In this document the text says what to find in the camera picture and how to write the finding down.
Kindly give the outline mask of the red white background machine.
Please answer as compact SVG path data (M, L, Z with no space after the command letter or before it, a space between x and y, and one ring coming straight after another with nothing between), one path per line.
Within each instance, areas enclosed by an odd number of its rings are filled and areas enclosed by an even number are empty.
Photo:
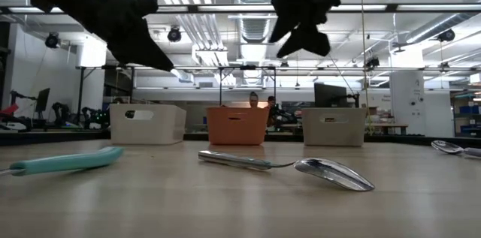
M17 99L28 99L36 102L37 98L33 96L22 95L15 90L11 90L10 95L11 104L8 107L0 110L0 131L15 131L17 133L30 132L33 127L32 118L15 116L15 112L19 109Z

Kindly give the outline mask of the shelf with blue bins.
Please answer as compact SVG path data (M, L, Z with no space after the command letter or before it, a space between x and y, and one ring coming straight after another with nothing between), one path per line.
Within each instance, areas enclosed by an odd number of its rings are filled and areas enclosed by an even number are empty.
M451 92L455 137L481 138L481 91Z

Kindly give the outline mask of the white building pillar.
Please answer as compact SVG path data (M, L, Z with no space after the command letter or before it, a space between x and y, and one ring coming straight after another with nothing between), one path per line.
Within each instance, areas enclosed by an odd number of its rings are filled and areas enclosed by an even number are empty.
M407 125L407 134L425 135L425 88L422 49L405 47L393 52L389 75L391 112L397 124Z

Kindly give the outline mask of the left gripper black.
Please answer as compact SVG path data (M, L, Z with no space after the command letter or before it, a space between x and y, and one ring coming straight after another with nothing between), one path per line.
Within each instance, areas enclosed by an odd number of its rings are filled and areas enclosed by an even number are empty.
M119 63L171 71L173 62L151 38L145 20L157 8L158 0L77 0L73 18L103 39Z

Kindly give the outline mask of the black overhead frame bar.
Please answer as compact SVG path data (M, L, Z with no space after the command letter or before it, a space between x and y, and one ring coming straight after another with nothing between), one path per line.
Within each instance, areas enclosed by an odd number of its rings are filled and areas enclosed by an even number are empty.
M274 7L268 4L248 5L160 5L154 14L273 14ZM481 3L461 4L344 4L333 7L333 14L383 13L481 13ZM42 15L38 8L30 6L0 6L0 15Z

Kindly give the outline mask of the steel spoon purple handle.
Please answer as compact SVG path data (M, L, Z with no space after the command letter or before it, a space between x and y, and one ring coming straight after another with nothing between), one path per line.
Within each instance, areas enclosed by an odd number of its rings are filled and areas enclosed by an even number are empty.
M476 158L481 158L481 149L478 148L463 148L454 143L449 143L443 140L434 140L431 142L431 146L436 150L445 152L450 155L468 155Z

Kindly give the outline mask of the large black background monitor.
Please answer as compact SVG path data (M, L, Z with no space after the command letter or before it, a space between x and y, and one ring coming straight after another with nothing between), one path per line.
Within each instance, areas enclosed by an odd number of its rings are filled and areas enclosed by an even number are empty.
M346 88L314 84L315 107L348 107Z

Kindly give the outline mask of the orange plastic bin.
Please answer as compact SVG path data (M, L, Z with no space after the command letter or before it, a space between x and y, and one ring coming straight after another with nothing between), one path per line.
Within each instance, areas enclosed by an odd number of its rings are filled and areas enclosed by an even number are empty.
M258 146L264 142L269 110L208 107L208 140L212 145Z

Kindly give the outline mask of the white plastic bin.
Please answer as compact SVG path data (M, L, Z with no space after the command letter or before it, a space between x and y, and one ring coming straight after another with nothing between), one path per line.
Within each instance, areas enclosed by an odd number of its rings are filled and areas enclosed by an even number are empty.
M171 145L183 141L186 111L170 104L110 105L115 144Z

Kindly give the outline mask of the black aluminium table frame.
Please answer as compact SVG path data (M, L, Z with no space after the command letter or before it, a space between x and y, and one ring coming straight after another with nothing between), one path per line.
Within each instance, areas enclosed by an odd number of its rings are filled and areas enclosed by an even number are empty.
M85 140L109 140L109 131L40 131L0 132L0 146L19 146L39 143L61 143ZM369 143L401 143L408 145L427 146L432 141L443 140L462 147L481 148L481 138L472 137L421 137L414 135L365 135Z

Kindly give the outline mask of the steel spoon teal handle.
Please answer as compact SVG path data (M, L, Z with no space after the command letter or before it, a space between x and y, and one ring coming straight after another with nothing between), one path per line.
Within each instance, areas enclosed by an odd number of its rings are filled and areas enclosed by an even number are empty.
M123 153L123 147L106 146L95 152L17 161L11 164L8 169L0 170L0 176L28 176L40 173L104 167L117 161Z

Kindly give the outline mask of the steel spoon teal-patterned handle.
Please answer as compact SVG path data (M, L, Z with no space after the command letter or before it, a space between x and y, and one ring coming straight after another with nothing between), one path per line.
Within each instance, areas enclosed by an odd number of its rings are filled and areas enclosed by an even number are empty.
M297 171L316 176L351 191L372 191L375 185L344 164L326 158L303 158L287 164L275 164L257 158L240 157L226 153L204 150L198 159L232 167L270 170L293 166Z

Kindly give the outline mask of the small black background monitor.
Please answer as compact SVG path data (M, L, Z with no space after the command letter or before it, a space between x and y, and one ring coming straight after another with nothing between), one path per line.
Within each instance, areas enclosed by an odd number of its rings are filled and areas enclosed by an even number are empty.
M42 89L37 96L35 112L38 114L38 117L41 118L43 116L43 112L47 108L48 97L50 94L50 88Z

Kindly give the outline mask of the wooden background desk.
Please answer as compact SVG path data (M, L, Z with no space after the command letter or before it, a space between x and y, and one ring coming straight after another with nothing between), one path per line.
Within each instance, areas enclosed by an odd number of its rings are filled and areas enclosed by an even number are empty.
M406 135L408 125L398 123L375 123L373 127L383 135L400 134Z

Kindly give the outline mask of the black background robot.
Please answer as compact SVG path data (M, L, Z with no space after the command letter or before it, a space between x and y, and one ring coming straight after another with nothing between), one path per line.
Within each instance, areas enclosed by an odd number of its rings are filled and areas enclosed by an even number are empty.
M110 112L90 107L81 109L84 129L107 129L110 126Z
M55 125L63 126L66 125L68 118L70 116L70 108L67 104L56 102L52 105L52 110L55 113Z

